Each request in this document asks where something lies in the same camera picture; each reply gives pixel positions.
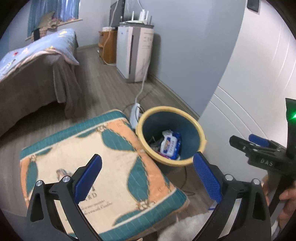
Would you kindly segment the person's right hand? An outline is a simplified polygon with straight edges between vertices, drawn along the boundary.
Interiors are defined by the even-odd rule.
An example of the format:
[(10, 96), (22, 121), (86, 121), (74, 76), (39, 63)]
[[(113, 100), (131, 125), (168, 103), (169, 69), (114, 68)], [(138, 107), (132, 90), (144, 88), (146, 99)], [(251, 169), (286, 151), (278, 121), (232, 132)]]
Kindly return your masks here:
[(295, 181), (283, 193), (281, 193), (280, 200), (285, 201), (285, 206), (277, 218), (277, 224), (272, 226), (272, 238), (274, 239), (287, 225), (295, 211)]

